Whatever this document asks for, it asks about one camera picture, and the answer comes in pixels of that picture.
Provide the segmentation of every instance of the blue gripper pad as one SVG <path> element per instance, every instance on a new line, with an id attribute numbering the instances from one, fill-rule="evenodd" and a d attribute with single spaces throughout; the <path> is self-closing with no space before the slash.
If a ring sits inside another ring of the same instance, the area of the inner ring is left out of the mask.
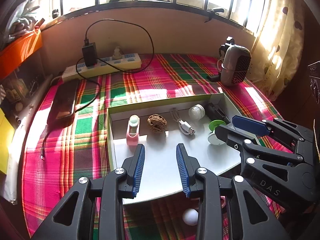
<path id="1" fill-rule="evenodd" d="M 182 189 L 183 189 L 183 192 L 186 194 L 186 196 L 189 197 L 191 192 L 190 186 L 189 186 L 189 175 L 188 175 L 187 167 L 183 160 L 182 152 L 179 145 L 177 145 L 177 148 L 176 148 L 176 157 L 177 157 L 177 164 L 179 168 Z"/>
<path id="2" fill-rule="evenodd" d="M 132 193 L 133 196 L 136 197 L 137 193 L 139 192 L 140 188 L 140 182 L 141 182 L 141 176 L 142 176 L 142 171 L 143 171 L 143 165 L 144 165 L 144 159 L 145 159 L 145 148 L 144 145 L 142 145 L 140 153 L 139 153 L 139 158 L 137 161 L 137 166 L 134 171 L 133 175 L 133 187 L 132 187 Z"/>
<path id="3" fill-rule="evenodd" d="M 232 118 L 232 124 L 236 128 L 248 131 L 261 137 L 270 134 L 270 131 L 265 123 L 244 116 L 235 115 Z"/>

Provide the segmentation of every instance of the pink toy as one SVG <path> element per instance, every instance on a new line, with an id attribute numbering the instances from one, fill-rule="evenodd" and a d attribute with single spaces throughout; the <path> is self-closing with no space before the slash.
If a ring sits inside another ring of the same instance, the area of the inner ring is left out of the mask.
<path id="1" fill-rule="evenodd" d="M 127 128 L 127 145 L 137 145 L 139 143 L 139 126 L 140 118 L 132 115 L 128 122 Z"/>

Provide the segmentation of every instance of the yellow folder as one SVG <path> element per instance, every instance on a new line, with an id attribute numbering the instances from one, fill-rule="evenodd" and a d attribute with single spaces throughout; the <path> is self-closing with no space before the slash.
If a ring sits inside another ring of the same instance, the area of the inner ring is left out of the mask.
<path id="1" fill-rule="evenodd" d="M 9 146 L 14 135 L 14 128 L 0 109 L 0 172 L 7 174 Z"/>

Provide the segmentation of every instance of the walnut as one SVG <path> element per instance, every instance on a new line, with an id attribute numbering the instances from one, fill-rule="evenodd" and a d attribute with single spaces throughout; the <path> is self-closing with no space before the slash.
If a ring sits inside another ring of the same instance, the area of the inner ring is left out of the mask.
<path id="1" fill-rule="evenodd" d="M 150 115 L 148 118 L 148 124 L 150 129 L 156 133 L 165 131 L 167 127 L 167 121 L 159 114 Z"/>

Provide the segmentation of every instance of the white wall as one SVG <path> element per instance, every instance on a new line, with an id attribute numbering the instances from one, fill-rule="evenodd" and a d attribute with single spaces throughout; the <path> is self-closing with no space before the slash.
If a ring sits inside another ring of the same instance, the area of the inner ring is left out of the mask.
<path id="1" fill-rule="evenodd" d="M 124 20 L 146 28 L 154 42 L 156 53 L 200 54 L 219 56 L 219 47 L 228 36 L 236 44 L 252 48 L 255 37 L 218 20 L 204 23 L 202 15 L 166 8 L 118 8 L 92 12 L 60 22 L 42 32 L 41 57 L 47 74 L 56 75 L 75 65 L 82 57 L 87 27 L 102 18 Z M 116 22 L 100 22 L 88 33 L 95 42 L 99 57 L 111 56 L 116 46 L 124 53 L 151 53 L 147 34 L 140 28 Z"/>

